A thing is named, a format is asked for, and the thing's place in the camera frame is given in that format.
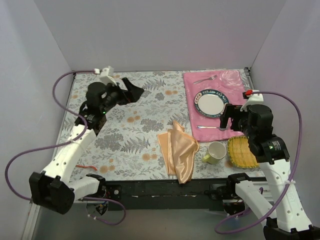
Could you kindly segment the orange satin napkin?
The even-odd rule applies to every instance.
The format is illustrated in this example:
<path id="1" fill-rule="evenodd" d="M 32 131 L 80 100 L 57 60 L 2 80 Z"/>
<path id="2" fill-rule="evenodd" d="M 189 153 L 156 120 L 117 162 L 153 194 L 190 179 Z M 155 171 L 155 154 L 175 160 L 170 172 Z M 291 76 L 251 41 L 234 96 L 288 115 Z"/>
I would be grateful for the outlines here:
<path id="1" fill-rule="evenodd" d="M 167 132 L 157 135 L 157 140 L 167 174 L 176 176 L 180 184 L 189 182 L 194 172 L 195 155 L 200 149 L 198 141 L 176 120 Z"/>

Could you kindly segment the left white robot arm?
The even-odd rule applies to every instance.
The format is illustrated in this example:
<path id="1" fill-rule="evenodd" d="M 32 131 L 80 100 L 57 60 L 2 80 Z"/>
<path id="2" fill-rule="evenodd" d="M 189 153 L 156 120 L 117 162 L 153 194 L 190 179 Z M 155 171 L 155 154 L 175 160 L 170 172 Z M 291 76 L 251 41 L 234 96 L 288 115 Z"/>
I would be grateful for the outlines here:
<path id="1" fill-rule="evenodd" d="M 106 180 L 102 176 L 89 173 L 74 182 L 70 179 L 83 152 L 106 123 L 106 113 L 116 105 L 137 102 L 144 93 L 143 88 L 133 85 L 126 77 L 122 81 L 125 89 L 111 82 L 93 82 L 88 86 L 69 144 L 63 146 L 40 173 L 33 172 L 29 178 L 34 204 L 64 215 L 76 200 L 85 197 L 101 200 L 106 196 Z"/>

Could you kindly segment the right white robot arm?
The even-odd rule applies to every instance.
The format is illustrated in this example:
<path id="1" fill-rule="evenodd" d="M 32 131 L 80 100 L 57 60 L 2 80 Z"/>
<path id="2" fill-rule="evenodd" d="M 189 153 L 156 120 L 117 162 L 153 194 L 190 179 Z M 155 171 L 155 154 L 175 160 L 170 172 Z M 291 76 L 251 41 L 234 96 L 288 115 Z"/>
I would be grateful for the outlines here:
<path id="1" fill-rule="evenodd" d="M 271 109 L 255 104 L 242 111 L 242 106 L 228 103 L 220 116 L 220 127 L 225 128 L 228 122 L 231 122 L 231 130 L 247 137 L 249 149 L 263 171 L 274 202 L 270 204 L 263 197 L 247 174 L 229 175 L 227 195 L 232 199 L 241 198 L 258 220 L 249 226 L 229 230 L 228 234 L 262 225 L 267 240 L 318 240 L 320 229 L 311 223 L 301 204 L 286 144 L 273 134 Z"/>

